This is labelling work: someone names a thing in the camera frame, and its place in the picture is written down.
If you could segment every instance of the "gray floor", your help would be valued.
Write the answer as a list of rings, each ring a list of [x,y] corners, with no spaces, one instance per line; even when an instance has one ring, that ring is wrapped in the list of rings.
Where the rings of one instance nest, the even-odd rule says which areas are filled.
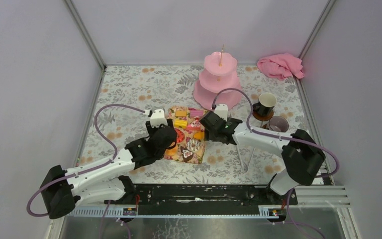
[[[295,221],[319,228],[328,239],[345,238],[332,208],[291,209]],[[68,217],[62,239],[97,239],[100,218]],[[264,225],[262,219],[134,219],[133,239],[304,239],[294,225]],[[306,230],[315,238],[320,235]],[[105,219],[103,239],[128,238],[127,229],[114,219]]]

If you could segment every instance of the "metal frame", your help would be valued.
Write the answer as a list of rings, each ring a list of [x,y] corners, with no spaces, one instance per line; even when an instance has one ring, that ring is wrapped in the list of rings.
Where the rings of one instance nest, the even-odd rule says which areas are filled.
[[[323,26],[326,18],[328,17],[331,9],[333,8],[336,0],[329,0],[326,4],[326,7],[324,8],[323,12],[321,13],[321,16],[319,17],[314,29],[312,30],[306,44],[304,45],[303,50],[301,51],[299,58],[303,59],[308,52],[310,46],[314,42],[319,30]],[[94,93],[93,103],[90,107],[89,111],[89,117],[86,124],[86,127],[83,131],[83,135],[81,138],[81,144],[79,146],[78,152],[77,152],[77,158],[81,156],[84,148],[85,139],[87,137],[87,133],[90,129],[90,123],[93,118],[93,112],[96,106],[97,98],[100,92],[101,83],[103,81],[104,75],[105,75],[105,63],[100,56],[96,46],[94,45],[87,29],[84,26],[83,21],[81,20],[77,9],[74,6],[74,3],[72,0],[64,0],[64,3],[67,6],[67,9],[71,16],[73,17],[73,21],[76,23],[81,35],[83,36],[86,44],[88,45],[90,51],[93,54],[93,57],[95,58],[97,64],[102,68],[101,78],[96,86],[96,90]],[[312,113],[312,109],[308,100],[308,97],[306,96],[306,91],[304,88],[304,85],[299,81],[298,79],[295,79],[296,86],[298,93],[300,95],[302,108],[304,110],[305,115],[307,116],[307,123],[308,128],[310,130],[311,135],[313,136],[314,140],[322,145],[322,140],[320,135],[318,134],[318,125],[315,120],[315,117]],[[325,161],[325,167],[322,167],[321,170],[324,172],[330,169],[330,164],[328,160]],[[296,194],[298,195],[298,201],[299,204],[296,206],[291,207],[306,207],[306,208],[312,208],[312,207],[333,207],[336,208],[339,219],[341,221],[341,225],[345,234],[345,237],[347,239],[358,239],[360,238],[360,233],[358,230],[358,227],[355,223],[353,212],[351,209],[351,205],[349,203],[349,199],[346,194],[346,190],[343,186],[298,186],[296,187]],[[94,205],[94,206],[83,206],[78,207],[75,209],[73,213],[75,213],[78,210],[87,210],[91,209],[91,207],[94,208],[95,211],[88,211],[87,216],[90,215],[90,212],[97,214],[97,209],[104,209],[105,205]],[[260,215],[254,215],[253,217],[262,217],[262,211],[263,208],[261,208]],[[60,233],[62,231],[63,223],[64,223],[65,217],[59,218],[56,220],[51,220],[51,223],[49,225],[49,228],[46,232],[45,239],[58,239],[60,237]]]

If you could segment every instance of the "yellow toy block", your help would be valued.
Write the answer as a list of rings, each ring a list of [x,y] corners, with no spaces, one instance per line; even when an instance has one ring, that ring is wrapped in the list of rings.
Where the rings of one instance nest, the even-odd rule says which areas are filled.
[[[175,116],[176,117],[185,117],[185,116],[187,116],[187,112],[186,111],[176,111]]]
[[[176,119],[174,122],[174,126],[178,127],[178,128],[179,127],[186,128],[187,124],[188,124],[188,122],[186,120],[182,120],[182,119]]]

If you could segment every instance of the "black mug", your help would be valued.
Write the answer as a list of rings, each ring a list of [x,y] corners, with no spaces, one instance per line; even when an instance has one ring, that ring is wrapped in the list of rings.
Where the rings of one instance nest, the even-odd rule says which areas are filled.
[[[272,93],[262,93],[258,97],[258,102],[253,104],[253,111],[262,117],[268,116],[275,107],[278,99]]]

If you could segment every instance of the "yellow object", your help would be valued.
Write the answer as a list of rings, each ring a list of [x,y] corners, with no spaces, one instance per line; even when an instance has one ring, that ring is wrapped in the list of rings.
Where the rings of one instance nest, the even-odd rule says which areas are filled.
[[[173,149],[166,149],[165,155],[166,156],[174,156],[178,152],[178,145],[175,146]]]
[[[176,117],[185,117],[185,116],[187,116],[187,112],[186,111],[176,111],[175,116]]]
[[[186,128],[187,124],[188,124],[188,122],[186,120],[182,120],[182,119],[176,119],[174,122],[175,127],[181,127],[181,128]]]
[[[203,140],[204,139],[204,132],[197,132],[194,134],[194,138],[198,140]]]

